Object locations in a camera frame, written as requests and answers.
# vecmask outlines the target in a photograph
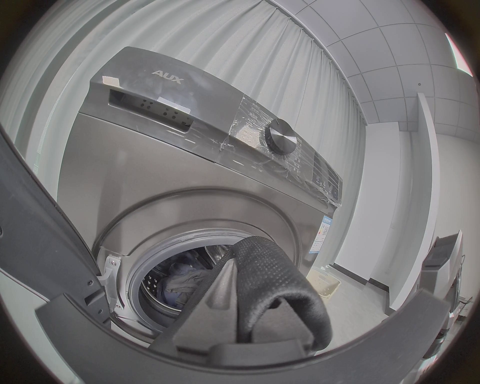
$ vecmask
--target washing machine door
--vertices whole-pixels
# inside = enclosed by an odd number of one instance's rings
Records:
[[[36,316],[85,383],[399,383],[442,326],[448,304],[425,291],[364,336],[301,361],[241,369],[187,363],[141,348],[107,326],[108,301],[75,229],[1,129],[0,268],[47,303]]]

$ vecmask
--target white curtain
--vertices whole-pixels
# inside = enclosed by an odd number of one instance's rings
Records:
[[[53,197],[89,79],[125,46],[173,56],[288,121],[343,178],[343,203],[317,263],[330,262],[358,195],[365,129],[344,80],[303,30],[264,0],[57,3],[0,82],[0,122]]]

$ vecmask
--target aux logo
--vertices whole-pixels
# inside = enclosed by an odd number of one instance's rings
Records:
[[[163,77],[166,80],[175,81],[178,84],[181,84],[181,81],[183,80],[183,79],[179,79],[177,76],[170,75],[168,72],[163,73],[163,71],[152,72],[152,75],[158,75],[160,77]]]

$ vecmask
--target washing machine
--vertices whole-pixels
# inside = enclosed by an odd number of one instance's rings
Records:
[[[113,328],[144,346],[181,312],[158,298],[169,260],[193,252],[212,268],[222,249],[262,236],[306,276],[341,199],[341,177],[285,121],[132,47],[91,79],[58,186],[103,272]]]

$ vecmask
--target sticker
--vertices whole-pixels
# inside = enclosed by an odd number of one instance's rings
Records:
[[[105,85],[110,85],[112,87],[120,87],[120,80],[117,79],[116,77],[110,77],[110,76],[102,76],[102,82]]]
[[[332,225],[332,219],[329,218],[328,216],[324,216],[324,219],[322,220],[322,224],[320,225],[320,228],[318,228],[317,236],[315,236],[315,240],[313,241],[312,247],[310,248],[310,252],[308,253],[320,252],[320,249],[324,244],[325,237],[331,225]]]
[[[190,113],[190,109],[189,109],[189,108],[186,108],[186,107],[184,107],[184,106],[181,106],[180,104],[174,103],[174,102],[172,102],[172,101],[170,101],[170,100],[164,99],[163,97],[159,97],[159,98],[157,99],[157,101],[158,101],[159,103],[168,105],[169,107],[178,109],[179,111],[185,112],[185,113],[187,113],[187,114]]]

